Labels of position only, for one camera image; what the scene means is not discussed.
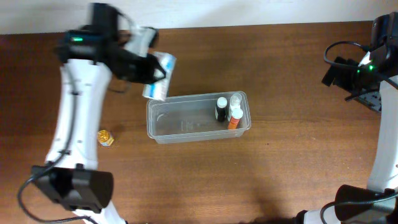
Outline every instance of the white wall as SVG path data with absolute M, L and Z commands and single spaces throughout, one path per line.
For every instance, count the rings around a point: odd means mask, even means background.
M 0 34 L 63 32 L 88 22 L 95 0 L 5 0 Z M 113 0 L 136 22 L 156 28 L 374 20 L 398 0 Z

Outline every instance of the white cap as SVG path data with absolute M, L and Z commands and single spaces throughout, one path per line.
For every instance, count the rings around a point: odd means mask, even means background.
M 231 106 L 238 106 L 241 104 L 241 101 L 242 101 L 242 95 L 240 95 L 239 93 L 235 93 L 231 96 L 229 103 Z
M 243 117 L 243 110 L 241 108 L 232 110 L 232 117 L 235 119 L 241 119 Z
M 220 97 L 220 98 L 218 98 L 218 100 L 217 100 L 217 106 L 219 107 L 219 108 L 224 108 L 224 107 L 226 107 L 226 104 L 228 103 L 228 101 L 226 100 L 226 98 L 225 97 Z

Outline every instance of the orange bottle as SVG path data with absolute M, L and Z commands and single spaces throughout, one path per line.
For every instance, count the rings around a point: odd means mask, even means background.
M 236 108 L 232 110 L 231 121 L 229 121 L 228 129 L 229 130 L 236 129 L 242 117 L 243 117 L 243 110 L 241 108 Z

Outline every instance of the small orange object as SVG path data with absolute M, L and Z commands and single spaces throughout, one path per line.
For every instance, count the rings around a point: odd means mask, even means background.
M 231 121 L 229 121 L 228 129 L 236 129 L 239 124 L 239 121 L 243 117 L 243 110 L 241 108 L 236 108 L 232 110 Z
M 114 141 L 112 134 L 107 130 L 98 131 L 97 138 L 99 143 L 103 146 L 110 146 Z

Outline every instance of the green led light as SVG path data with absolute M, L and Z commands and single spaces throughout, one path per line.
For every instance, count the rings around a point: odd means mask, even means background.
M 81 37 L 72 37 L 72 41 L 77 41 L 77 42 L 83 41 L 83 38 L 81 38 Z

